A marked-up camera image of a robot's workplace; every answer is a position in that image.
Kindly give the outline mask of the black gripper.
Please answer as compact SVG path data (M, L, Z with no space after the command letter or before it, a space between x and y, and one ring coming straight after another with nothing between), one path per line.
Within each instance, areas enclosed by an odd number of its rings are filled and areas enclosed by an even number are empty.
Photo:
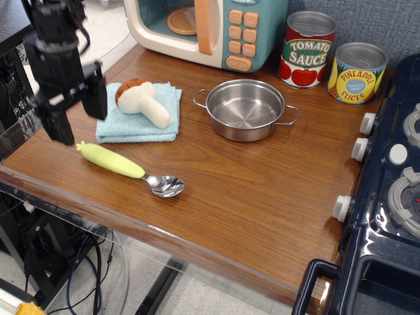
M42 124L51 140L66 146L74 136L64 110L82 101L85 112L105 120L108 95L101 63L82 65L77 44L46 44L39 39L25 39L28 61L39 91L33 105L42 113Z

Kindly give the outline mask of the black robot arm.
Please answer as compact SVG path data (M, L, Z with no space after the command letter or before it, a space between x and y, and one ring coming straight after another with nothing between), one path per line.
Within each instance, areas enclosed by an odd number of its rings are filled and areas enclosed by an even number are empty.
M85 112L103 120L108 113L101 63L82 65L77 32L86 38L82 1L23 1L33 31L24 37L28 62L39 90L30 99L51 140L74 144L66 110L81 102Z

